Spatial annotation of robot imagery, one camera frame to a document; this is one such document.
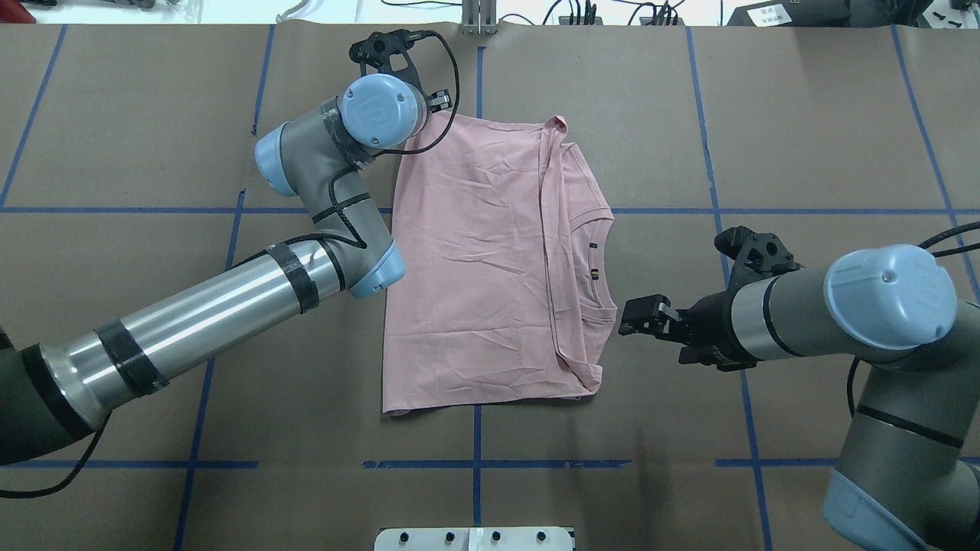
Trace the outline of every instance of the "blue joint cap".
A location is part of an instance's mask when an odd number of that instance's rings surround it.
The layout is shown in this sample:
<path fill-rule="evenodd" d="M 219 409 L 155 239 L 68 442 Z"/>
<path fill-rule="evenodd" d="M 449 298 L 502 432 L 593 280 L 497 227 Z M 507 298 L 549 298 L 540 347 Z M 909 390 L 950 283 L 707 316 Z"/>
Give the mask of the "blue joint cap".
<path fill-rule="evenodd" d="M 883 350 L 907 350 L 946 336 L 958 307 L 950 275 L 913 245 L 841 257 L 827 271 L 824 300 L 841 329 Z"/>
<path fill-rule="evenodd" d="M 339 104 L 347 131 L 374 149 L 395 147 L 409 139 L 425 116 L 414 88 L 382 73 L 355 80 L 340 96 Z"/>
<path fill-rule="evenodd" d="M 255 164 L 258 165 L 259 172 L 272 186 L 273 191 L 283 197 L 292 197 L 296 192 L 286 179 L 286 171 L 282 168 L 282 151 L 279 147 L 284 126 L 286 123 L 279 125 L 279 128 L 269 132 L 255 144 Z"/>
<path fill-rule="evenodd" d="M 834 469 L 823 499 L 823 519 L 834 531 L 868 551 L 925 551 L 917 533 L 860 486 Z"/>
<path fill-rule="evenodd" d="M 404 276 L 405 261 L 402 260 L 402 254 L 398 252 L 398 246 L 392 241 L 391 246 L 377 261 L 374 268 L 371 268 L 367 275 L 351 287 L 351 294 L 355 298 L 370 297 L 372 294 L 395 284 Z"/>

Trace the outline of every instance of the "sticker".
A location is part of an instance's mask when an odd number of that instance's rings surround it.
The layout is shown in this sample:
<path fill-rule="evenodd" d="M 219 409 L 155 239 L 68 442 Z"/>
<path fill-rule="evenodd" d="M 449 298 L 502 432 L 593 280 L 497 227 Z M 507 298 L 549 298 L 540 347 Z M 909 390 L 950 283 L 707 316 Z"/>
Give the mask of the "sticker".
<path fill-rule="evenodd" d="M 755 8 L 748 10 L 747 13 L 756 26 L 775 26 L 793 22 L 782 4 Z"/>

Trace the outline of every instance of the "black tape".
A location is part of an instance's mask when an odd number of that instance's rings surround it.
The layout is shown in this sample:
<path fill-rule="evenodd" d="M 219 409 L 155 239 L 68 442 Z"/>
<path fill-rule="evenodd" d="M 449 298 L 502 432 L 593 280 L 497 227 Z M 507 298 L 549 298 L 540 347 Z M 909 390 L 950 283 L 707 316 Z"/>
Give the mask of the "black tape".
<path fill-rule="evenodd" d="M 344 270 L 340 268 L 340 263 L 337 262 L 337 255 L 333 254 L 330 242 L 325 237 L 321 237 L 317 239 L 317 243 L 326 251 L 326 256 L 330 257 L 330 264 L 333 265 L 333 270 L 337 272 L 337 282 L 340 283 L 340 290 L 343 291 L 347 288 L 347 280 L 344 278 Z"/>
<path fill-rule="evenodd" d="M 30 377 L 30 382 L 34 384 L 37 394 L 44 400 L 44 404 L 48 406 L 51 415 L 58 420 L 65 431 L 76 440 L 81 440 L 91 434 L 92 428 L 74 410 L 51 375 L 48 363 L 41 355 L 41 346 L 35 344 L 25 349 L 21 352 L 21 359 L 24 361 L 24 370 L 27 371 L 27 376 Z"/>
<path fill-rule="evenodd" d="M 330 134 L 330 140 L 348 165 L 352 165 L 356 170 L 362 170 L 374 161 L 374 158 L 344 126 L 344 121 L 340 118 L 340 110 L 337 108 L 337 98 L 323 102 L 319 106 L 319 112 L 323 124 L 326 125 L 326 131 Z"/>
<path fill-rule="evenodd" d="M 303 268 L 303 263 L 289 249 L 289 245 L 279 242 L 270 245 L 266 249 L 266 252 L 279 264 L 282 272 L 286 274 L 286 279 L 289 279 L 289 284 L 293 286 L 296 299 L 300 301 L 300 314 L 306 314 L 308 311 L 319 306 L 317 284 L 310 279 L 306 268 Z"/>
<path fill-rule="evenodd" d="M 934 428 L 929 428 L 928 426 L 923 426 L 918 423 L 909 421 L 908 419 L 901 418 L 890 413 L 885 413 L 881 410 L 876 410 L 874 408 L 860 404 L 857 406 L 857 412 L 870 417 L 871 419 L 880 421 L 882 423 L 901 428 L 902 430 L 907 430 L 922 436 L 923 438 L 928 438 L 934 442 L 939 442 L 940 444 L 946 444 L 947 446 L 962 449 L 963 441 L 955 436 L 950 436 L 945 432 L 940 432 Z"/>
<path fill-rule="evenodd" d="M 347 207 L 357 205 L 361 201 L 367 201 L 368 199 L 370 199 L 370 193 L 362 193 L 360 195 L 355 195 L 354 197 L 351 197 L 346 201 L 341 201 L 340 203 L 337 204 L 336 207 L 331 206 L 330 208 L 321 211 L 319 214 L 315 215 L 313 217 L 313 223 L 316 224 L 332 214 L 339 213 L 340 211 L 343 211 Z"/>
<path fill-rule="evenodd" d="M 95 329 L 95 334 L 126 386 L 138 396 L 153 394 L 170 384 L 118 318 Z"/>
<path fill-rule="evenodd" d="M 769 282 L 769 286 L 765 288 L 765 293 L 762 296 L 762 319 L 765 321 L 765 328 L 769 330 L 769 336 L 772 337 L 773 342 L 776 343 L 779 348 L 783 349 L 783 352 L 787 354 L 792 354 L 797 358 L 803 358 L 802 354 L 797 354 L 783 339 L 779 338 L 779 333 L 776 332 L 776 326 L 772 324 L 772 315 L 769 313 L 769 294 L 772 292 L 772 285 L 776 284 L 776 280 L 779 277 L 775 277 Z"/>

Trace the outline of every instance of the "robotic arm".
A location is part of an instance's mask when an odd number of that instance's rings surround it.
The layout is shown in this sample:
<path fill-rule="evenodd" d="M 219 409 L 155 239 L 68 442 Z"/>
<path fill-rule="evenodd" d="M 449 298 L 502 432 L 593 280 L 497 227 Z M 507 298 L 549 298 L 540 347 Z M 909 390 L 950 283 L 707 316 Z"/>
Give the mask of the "robotic arm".
<path fill-rule="evenodd" d="M 361 78 L 256 145 L 256 162 L 272 189 L 299 195 L 318 232 L 275 243 L 224 274 L 65 345 L 35 344 L 18 352 L 0 329 L 0 465 L 82 439 L 122 404 L 163 389 L 331 294 L 349 289 L 364 298 L 404 275 L 359 170 L 381 154 L 414 153 L 386 148 L 417 133 L 429 112 L 452 105 L 446 90 L 422 95 L 408 56 L 428 36 L 439 38 L 453 62 L 458 104 L 459 69 L 442 36 L 376 32 L 351 47 Z M 393 71 L 392 55 L 404 56 L 408 67 Z M 378 73 L 367 75 L 367 65 Z"/>
<path fill-rule="evenodd" d="M 980 399 L 980 308 L 958 302 L 932 255 L 893 245 L 802 270 L 775 235 L 739 226 L 715 247 L 728 289 L 687 310 L 626 302 L 619 334 L 684 344 L 679 362 L 730 372 L 781 358 L 853 354 L 873 366 L 824 505 L 875 551 L 980 549 L 980 472 L 959 451 Z"/>

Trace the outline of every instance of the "folded shirt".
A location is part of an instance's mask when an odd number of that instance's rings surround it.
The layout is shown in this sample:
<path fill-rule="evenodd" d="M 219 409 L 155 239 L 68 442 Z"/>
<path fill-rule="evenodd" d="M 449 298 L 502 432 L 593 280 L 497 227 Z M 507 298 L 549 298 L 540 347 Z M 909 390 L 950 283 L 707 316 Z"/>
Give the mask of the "folded shirt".
<path fill-rule="evenodd" d="M 438 113 L 407 148 L 430 143 Z M 382 409 L 595 394 L 616 306 L 603 264 L 613 213 L 567 126 L 457 115 L 402 158 Z"/>

